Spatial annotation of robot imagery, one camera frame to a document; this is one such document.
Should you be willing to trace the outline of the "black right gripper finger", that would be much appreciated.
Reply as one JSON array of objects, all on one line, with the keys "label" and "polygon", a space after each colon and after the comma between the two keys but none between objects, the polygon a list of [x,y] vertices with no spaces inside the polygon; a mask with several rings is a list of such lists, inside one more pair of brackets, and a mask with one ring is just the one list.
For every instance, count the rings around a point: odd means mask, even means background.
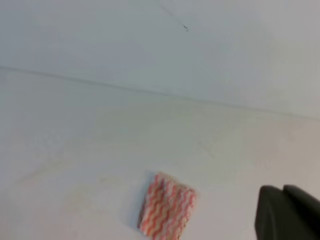
[{"label": "black right gripper finger", "polygon": [[258,240],[318,240],[320,201],[294,185],[259,190],[254,228]]}]

